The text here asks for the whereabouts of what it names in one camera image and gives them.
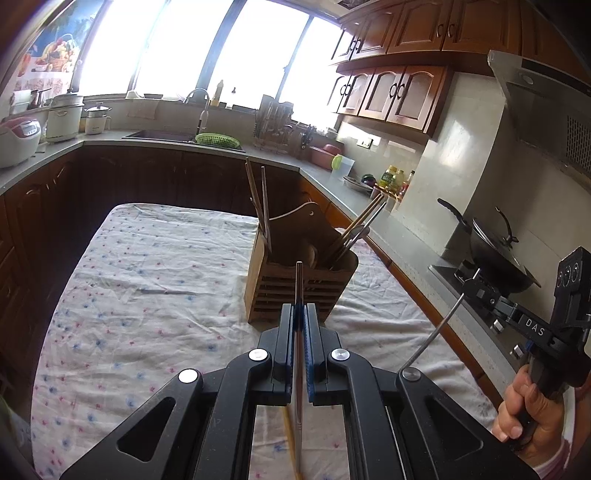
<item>window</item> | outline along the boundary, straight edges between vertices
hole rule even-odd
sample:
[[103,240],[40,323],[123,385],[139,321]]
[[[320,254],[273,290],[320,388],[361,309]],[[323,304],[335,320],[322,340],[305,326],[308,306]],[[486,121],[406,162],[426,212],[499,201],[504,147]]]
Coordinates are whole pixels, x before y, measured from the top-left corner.
[[213,94],[223,79],[221,102],[259,108],[263,95],[277,94],[307,21],[307,14],[285,5],[248,0],[222,49],[208,91]]
[[172,0],[142,58],[137,91],[185,97],[193,90],[231,4],[232,0]]
[[80,93],[126,93],[163,0],[115,0],[96,31],[80,78]]
[[339,36],[336,25],[320,18],[312,20],[279,98],[294,104],[291,118],[296,122],[321,128],[335,125],[337,115],[330,113],[327,102],[339,74],[328,63]]

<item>wall outlet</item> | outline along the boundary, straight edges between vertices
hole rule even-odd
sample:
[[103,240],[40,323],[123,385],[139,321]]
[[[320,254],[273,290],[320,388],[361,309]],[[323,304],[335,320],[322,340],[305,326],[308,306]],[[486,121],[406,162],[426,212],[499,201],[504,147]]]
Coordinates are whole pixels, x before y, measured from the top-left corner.
[[363,148],[367,148],[367,149],[370,149],[373,143],[374,143],[374,139],[371,137],[360,138],[359,140],[357,140],[358,146],[363,147]]

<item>kitchen counter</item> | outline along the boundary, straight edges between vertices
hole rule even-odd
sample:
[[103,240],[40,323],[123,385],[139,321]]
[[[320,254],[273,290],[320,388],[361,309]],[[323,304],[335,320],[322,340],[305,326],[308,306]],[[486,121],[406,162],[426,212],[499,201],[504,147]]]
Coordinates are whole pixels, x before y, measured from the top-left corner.
[[[80,134],[72,140],[58,144],[47,144],[44,153],[36,153],[27,161],[0,171],[0,194],[43,165],[70,151],[81,148],[83,145],[117,144],[148,148],[169,148],[172,150],[209,153],[221,157],[245,158],[245,154],[240,152],[218,148],[167,141],[123,138],[132,133],[135,133],[135,131],[115,130],[100,135]],[[368,204],[369,198],[367,195],[347,188],[341,178],[331,175],[330,172],[312,163],[300,161],[289,155],[260,150],[252,145],[243,145],[242,148],[245,150],[246,155],[253,160],[299,171],[305,179],[318,188],[350,218],[356,217]],[[456,298],[429,271],[429,266],[449,264],[387,211],[382,211],[375,219],[369,237],[407,275],[441,315],[445,316],[455,303]],[[482,322],[475,318],[470,311],[460,307],[452,317],[450,326],[461,338],[468,350],[471,351],[496,389],[501,393],[505,391],[506,386],[515,375],[515,370],[482,327]]]

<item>hand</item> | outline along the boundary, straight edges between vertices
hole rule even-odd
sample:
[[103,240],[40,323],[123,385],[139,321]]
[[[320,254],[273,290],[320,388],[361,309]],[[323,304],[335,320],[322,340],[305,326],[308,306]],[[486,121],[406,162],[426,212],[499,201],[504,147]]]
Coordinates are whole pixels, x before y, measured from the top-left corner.
[[531,382],[528,368],[528,365],[521,367],[513,383],[505,390],[505,401],[499,407],[492,434],[502,442],[519,438],[523,427],[516,415],[525,405],[538,426],[529,444],[518,454],[533,467],[549,460],[560,449],[564,405],[561,401],[554,402],[542,395],[537,385]]

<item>utensil holder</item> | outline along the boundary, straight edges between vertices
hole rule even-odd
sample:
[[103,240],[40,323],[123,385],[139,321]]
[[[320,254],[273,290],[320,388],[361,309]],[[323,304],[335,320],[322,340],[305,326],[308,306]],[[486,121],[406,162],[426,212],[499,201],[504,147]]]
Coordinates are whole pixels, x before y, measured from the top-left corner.
[[[304,302],[316,304],[321,322],[326,320],[334,308],[358,264],[359,259],[352,251],[348,251],[340,259],[335,270],[310,268],[304,264]],[[272,262],[262,232],[257,229],[244,293],[248,323],[257,320],[278,321],[281,306],[284,303],[293,303],[295,287],[295,266],[288,267]]]

